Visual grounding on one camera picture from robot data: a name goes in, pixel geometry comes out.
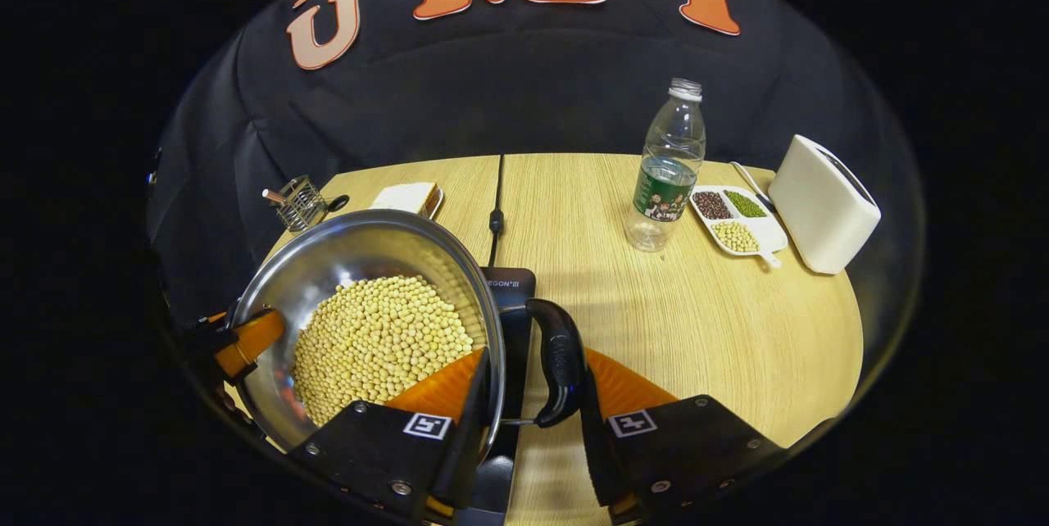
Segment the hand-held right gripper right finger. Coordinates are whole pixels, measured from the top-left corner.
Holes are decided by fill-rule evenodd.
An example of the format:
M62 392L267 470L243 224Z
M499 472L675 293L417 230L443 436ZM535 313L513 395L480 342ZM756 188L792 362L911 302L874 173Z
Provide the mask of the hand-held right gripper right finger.
M679 398L592 348L579 411L588 478L615 524L682 518L750 483L784 450L712 395Z

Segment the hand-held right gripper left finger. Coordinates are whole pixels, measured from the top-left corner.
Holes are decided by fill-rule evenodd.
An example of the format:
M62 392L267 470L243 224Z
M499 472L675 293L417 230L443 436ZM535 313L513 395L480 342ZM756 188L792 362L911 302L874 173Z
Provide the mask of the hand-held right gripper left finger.
M397 524L449 522L467 503L488 404L488 349L405 392L408 406L355 401L290 459Z

